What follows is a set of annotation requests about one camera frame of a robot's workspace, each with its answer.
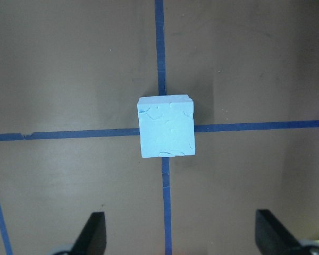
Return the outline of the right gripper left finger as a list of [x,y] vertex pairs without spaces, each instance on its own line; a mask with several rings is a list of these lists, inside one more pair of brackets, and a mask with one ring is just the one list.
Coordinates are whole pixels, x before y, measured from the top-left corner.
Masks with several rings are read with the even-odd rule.
[[70,254],[104,254],[106,246],[105,214],[93,212],[70,250]]

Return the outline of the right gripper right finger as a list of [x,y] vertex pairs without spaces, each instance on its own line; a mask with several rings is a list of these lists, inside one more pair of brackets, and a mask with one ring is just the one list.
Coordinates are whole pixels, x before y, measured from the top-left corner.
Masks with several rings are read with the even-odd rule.
[[255,243],[261,254],[311,254],[268,210],[255,215]]

